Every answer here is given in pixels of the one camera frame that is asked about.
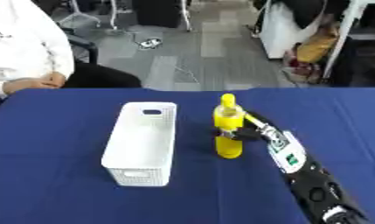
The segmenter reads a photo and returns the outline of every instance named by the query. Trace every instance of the bag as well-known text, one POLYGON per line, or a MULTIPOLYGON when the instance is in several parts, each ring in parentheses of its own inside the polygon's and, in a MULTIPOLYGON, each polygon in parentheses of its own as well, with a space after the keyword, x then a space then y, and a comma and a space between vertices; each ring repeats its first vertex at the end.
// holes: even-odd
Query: bag
POLYGON ((319 29, 307 42, 297 47, 297 60, 317 63, 337 42, 338 37, 338 30, 333 25, 319 29))

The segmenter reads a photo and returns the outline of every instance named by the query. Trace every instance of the plastic basket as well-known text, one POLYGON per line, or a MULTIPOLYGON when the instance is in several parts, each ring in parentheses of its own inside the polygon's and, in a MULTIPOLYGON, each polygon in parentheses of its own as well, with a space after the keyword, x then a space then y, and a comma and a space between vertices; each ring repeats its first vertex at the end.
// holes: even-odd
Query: plastic basket
POLYGON ((123 106, 101 164, 122 186, 166 186, 175 142, 177 105, 130 102, 123 106))

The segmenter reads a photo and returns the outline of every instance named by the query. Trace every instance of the black robotic arm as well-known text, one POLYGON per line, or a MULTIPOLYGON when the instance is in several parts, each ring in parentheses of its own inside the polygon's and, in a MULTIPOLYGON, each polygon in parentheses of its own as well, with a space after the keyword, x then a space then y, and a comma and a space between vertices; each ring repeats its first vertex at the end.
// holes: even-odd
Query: black robotic arm
POLYGON ((289 131, 282 131, 265 117, 245 113, 245 127, 219 134, 234 140, 267 142, 290 191, 311 224, 370 223, 338 182, 289 131))

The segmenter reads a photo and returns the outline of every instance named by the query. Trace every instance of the black pants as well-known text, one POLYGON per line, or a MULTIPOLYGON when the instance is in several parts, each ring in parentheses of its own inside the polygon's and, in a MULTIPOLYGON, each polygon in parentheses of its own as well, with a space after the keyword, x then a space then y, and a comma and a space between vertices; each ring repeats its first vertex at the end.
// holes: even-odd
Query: black pants
POLYGON ((76 62, 75 72, 67 80, 64 88, 140 88, 141 86, 141 81, 130 73, 76 62))

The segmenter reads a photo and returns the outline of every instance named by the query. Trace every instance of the person's hand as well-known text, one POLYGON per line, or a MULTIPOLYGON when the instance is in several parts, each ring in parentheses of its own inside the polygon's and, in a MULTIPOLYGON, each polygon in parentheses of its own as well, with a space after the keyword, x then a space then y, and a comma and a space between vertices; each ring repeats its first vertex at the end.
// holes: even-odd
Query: person's hand
POLYGON ((58 72, 48 73, 47 75, 43 76, 42 79, 44 81, 50 81, 57 88, 63 87, 63 85, 65 85, 66 82, 65 75, 58 72))
POLYGON ((20 79, 11 80, 3 84, 3 91, 7 95, 16 93, 27 88, 58 88, 53 82, 43 79, 20 79))

